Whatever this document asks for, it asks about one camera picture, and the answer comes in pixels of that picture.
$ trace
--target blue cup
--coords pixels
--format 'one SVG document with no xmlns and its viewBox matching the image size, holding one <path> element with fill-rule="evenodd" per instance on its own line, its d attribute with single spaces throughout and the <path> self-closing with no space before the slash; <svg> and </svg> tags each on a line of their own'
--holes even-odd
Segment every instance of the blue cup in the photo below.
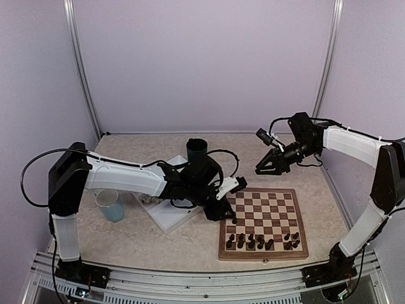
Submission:
<svg viewBox="0 0 405 304">
<path fill-rule="evenodd" d="M 111 222 L 117 223 L 124 218 L 124 207 L 117 190 L 102 190 L 96 195 L 96 205 Z"/>
</svg>

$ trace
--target black chess piece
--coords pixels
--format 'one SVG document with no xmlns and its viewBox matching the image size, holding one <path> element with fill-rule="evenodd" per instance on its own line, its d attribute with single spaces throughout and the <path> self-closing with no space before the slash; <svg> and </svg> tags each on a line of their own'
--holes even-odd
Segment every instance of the black chess piece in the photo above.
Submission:
<svg viewBox="0 0 405 304">
<path fill-rule="evenodd" d="M 254 244 L 255 244 L 255 241 L 254 241 L 254 239 L 253 239 L 253 240 L 250 241 L 249 244 L 247 244 L 247 247 L 248 247 L 249 249 L 253 249 L 253 248 L 254 248 Z"/>
<path fill-rule="evenodd" d="M 299 243 L 300 243 L 300 242 L 299 242 L 299 239 L 298 239 L 298 240 L 292 245 L 292 247 L 297 248 Z"/>
<path fill-rule="evenodd" d="M 292 246 L 292 241 L 289 241 L 287 244 L 284 245 L 285 250 L 290 250 Z"/>
<path fill-rule="evenodd" d="M 242 249 L 244 243 L 245 243 L 245 241 L 243 239 L 239 239 L 237 247 L 239 249 Z"/>
<path fill-rule="evenodd" d="M 268 242 L 266 243 L 266 250 L 270 250 L 270 248 L 273 246 L 274 244 L 274 239 L 269 239 Z"/>
</svg>

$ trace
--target beige table surface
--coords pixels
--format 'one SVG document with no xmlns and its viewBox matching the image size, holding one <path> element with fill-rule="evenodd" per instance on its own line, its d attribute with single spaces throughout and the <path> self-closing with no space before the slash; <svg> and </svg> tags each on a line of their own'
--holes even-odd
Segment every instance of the beige table surface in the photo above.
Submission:
<svg viewBox="0 0 405 304">
<path fill-rule="evenodd" d="M 254 134 L 159 134 L 104 136 L 96 152 L 122 160 L 148 163 L 186 156 L 188 138 L 201 137 L 209 149 L 230 149 L 240 158 L 237 176 L 249 187 L 294 188 L 301 208 L 309 257 L 288 262 L 223 262 L 218 260 L 219 222 L 197 214 L 169 235 L 163 234 L 134 201 L 126 201 L 125 217 L 114 224 L 97 209 L 94 195 L 85 191 L 77 215 L 80 251 L 84 260 L 141 269 L 187 272 L 258 270 L 319 262 L 347 232 L 345 223 L 319 168 L 291 167 L 282 176 L 256 175 L 254 168 L 266 147 Z M 285 142 L 292 136 L 280 136 Z M 215 155 L 225 176 L 232 173 L 234 159 Z"/>
</svg>

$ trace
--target black mug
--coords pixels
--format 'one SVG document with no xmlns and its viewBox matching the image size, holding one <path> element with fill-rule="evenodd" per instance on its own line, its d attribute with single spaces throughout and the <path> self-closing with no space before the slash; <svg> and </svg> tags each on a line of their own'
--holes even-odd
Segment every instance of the black mug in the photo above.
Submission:
<svg viewBox="0 0 405 304">
<path fill-rule="evenodd" d="M 187 148 L 187 158 L 191 159 L 201 154 L 207 153 L 208 143 L 201 138 L 190 138 L 185 145 Z"/>
</svg>

